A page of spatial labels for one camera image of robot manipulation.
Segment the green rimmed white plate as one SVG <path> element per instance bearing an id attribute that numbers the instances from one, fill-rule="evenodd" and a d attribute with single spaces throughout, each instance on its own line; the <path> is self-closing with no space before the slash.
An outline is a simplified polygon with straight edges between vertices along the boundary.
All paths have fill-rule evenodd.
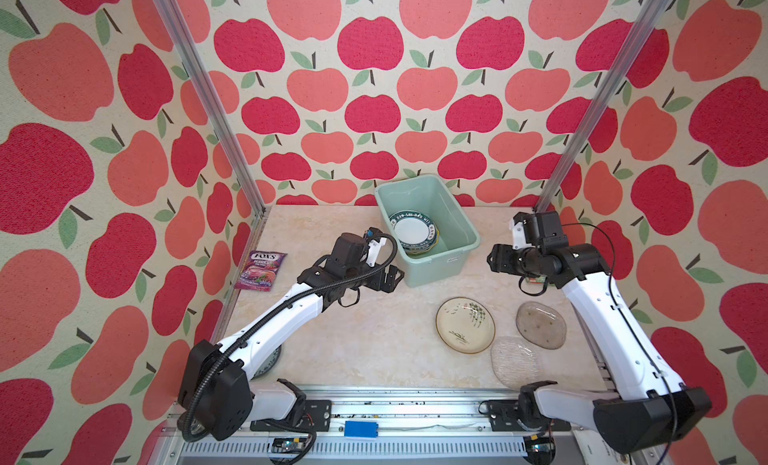
<path id="1" fill-rule="evenodd" d="M 395 212 L 389 216 L 389 222 L 394 236 L 408 254 L 424 254 L 437 245 L 439 230 L 434 221 L 422 212 Z"/>

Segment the cream plate with bamboo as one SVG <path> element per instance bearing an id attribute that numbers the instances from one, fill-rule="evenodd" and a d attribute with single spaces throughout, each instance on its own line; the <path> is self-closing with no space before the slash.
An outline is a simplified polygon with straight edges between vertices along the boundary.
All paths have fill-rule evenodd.
<path id="1" fill-rule="evenodd" d="M 435 327 L 444 344 L 468 355 L 488 349 L 496 335 L 490 311 L 468 297 L 454 297 L 443 302 L 436 312 Z"/>

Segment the yellow dotted scalloped plate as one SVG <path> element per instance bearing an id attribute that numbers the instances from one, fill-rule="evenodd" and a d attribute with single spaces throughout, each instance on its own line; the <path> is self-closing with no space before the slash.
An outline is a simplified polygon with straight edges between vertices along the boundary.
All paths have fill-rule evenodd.
<path id="1" fill-rule="evenodd" d="M 408 255 L 422 255 L 432 250 L 438 243 L 439 233 L 434 224 L 427 224 L 417 219 L 407 219 L 395 226 L 397 238 Z"/>

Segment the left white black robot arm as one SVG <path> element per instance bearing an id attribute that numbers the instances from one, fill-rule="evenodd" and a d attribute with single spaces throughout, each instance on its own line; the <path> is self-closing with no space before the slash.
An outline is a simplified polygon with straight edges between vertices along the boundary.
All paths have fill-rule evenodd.
<path id="1" fill-rule="evenodd" d="M 393 292 L 404 277 L 393 263 L 397 252 L 397 240 L 378 228 L 361 235 L 345 232 L 331 253 L 305 269 L 248 326 L 216 344 L 203 340 L 195 345 L 177 399 L 184 410 L 177 422 L 183 439 L 222 441 L 251 422 L 300 432 L 305 394 L 285 379 L 265 385 L 254 385 L 252 379 L 293 333 L 340 304 L 347 291 Z"/>

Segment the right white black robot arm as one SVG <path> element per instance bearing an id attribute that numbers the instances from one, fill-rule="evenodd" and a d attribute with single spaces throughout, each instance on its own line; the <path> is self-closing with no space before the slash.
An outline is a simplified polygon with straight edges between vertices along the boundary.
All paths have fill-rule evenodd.
<path id="1" fill-rule="evenodd" d="M 530 430 L 561 420 L 599 433 L 629 454 L 684 438 L 712 408 L 707 392 L 690 387 L 661 356 L 620 296 L 613 270 L 591 244 L 572 245 L 555 211 L 517 213 L 513 242 L 496 244 L 491 271 L 544 278 L 561 290 L 596 343 L 615 389 L 569 390 L 555 381 L 527 384 L 517 419 Z"/>

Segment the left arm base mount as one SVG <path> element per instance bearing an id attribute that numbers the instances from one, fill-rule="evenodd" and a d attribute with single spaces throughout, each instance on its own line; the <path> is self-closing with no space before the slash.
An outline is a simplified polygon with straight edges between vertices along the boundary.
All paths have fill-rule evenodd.
<path id="1" fill-rule="evenodd" d="M 332 404 L 331 400 L 305 400 L 296 404 L 284 419 L 252 421 L 250 430 L 254 432 L 295 431 L 307 433 L 310 430 L 328 432 Z"/>

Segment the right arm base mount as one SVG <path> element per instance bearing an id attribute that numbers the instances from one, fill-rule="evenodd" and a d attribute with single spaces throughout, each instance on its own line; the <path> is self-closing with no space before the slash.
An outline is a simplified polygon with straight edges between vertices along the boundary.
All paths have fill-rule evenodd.
<path id="1" fill-rule="evenodd" d="M 478 406 L 478 412 L 486 417 L 493 432 L 570 432 L 570 423 L 562 420 L 548 420 L 534 417 L 524 411 L 517 400 L 484 400 Z"/>

